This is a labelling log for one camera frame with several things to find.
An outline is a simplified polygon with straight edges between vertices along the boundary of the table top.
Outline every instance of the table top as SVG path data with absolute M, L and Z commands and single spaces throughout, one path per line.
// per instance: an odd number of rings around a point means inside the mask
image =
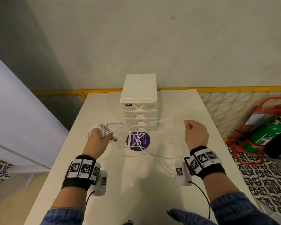
M 120 96 L 120 92 L 87 96 L 25 225 L 41 223 L 60 191 L 68 166 L 83 151 L 90 127 L 123 121 Z M 158 119 L 167 118 L 171 120 L 159 122 L 157 131 L 148 133 L 151 142 L 147 150 L 153 152 L 170 134 L 183 137 L 184 119 L 199 121 L 207 127 L 210 135 L 208 147 L 220 157 L 228 177 L 256 204 L 196 90 L 158 91 Z M 104 196 L 90 197 L 84 224 L 120 225 L 128 219 L 135 224 L 177 224 L 166 213 L 171 208 L 208 216 L 208 204 L 197 187 L 179 186 L 176 179 L 158 166 L 153 157 L 143 151 L 118 146 L 111 142 L 98 159 L 101 170 L 108 171 L 107 189 Z M 181 155 L 181 150 L 172 150 L 170 154 Z M 200 178 L 193 177 L 193 182 L 206 193 Z M 216 222 L 213 213 L 210 219 Z

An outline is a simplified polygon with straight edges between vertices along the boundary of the purple circular sticker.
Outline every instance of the purple circular sticker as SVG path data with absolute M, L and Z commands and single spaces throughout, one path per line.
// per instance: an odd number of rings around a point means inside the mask
M 150 136 L 146 132 L 131 132 L 127 136 L 126 144 L 133 151 L 142 151 L 143 148 L 147 148 L 149 146 Z

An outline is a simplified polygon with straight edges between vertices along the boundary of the green fire extinguisher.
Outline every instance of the green fire extinguisher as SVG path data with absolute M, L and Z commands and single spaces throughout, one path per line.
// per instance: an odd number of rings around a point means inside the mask
M 268 124 L 265 124 L 248 136 L 248 140 L 258 146 L 265 146 L 274 137 L 281 133 L 281 119 L 274 120 Z M 254 147 L 250 143 L 245 144 L 242 147 L 244 150 L 254 153 L 259 150 L 259 148 Z

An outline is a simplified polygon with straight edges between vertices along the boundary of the hand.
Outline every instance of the hand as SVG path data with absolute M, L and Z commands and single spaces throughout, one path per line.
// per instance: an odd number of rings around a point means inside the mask
M 96 128 L 88 138 L 86 146 L 82 155 L 89 155 L 94 159 L 98 159 L 105 151 L 110 140 L 113 139 L 113 133 L 109 133 L 107 136 L 102 137 L 102 133 L 99 128 Z
M 199 146 L 207 147 L 209 133 L 204 125 L 193 120 L 184 120 L 184 125 L 184 139 L 190 151 Z

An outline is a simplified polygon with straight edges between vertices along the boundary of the white wall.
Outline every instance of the white wall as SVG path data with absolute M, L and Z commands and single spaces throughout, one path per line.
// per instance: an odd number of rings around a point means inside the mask
M 0 0 L 0 58 L 31 90 L 281 85 L 281 0 Z
M 0 159 L 53 164 L 68 130 L 0 60 Z

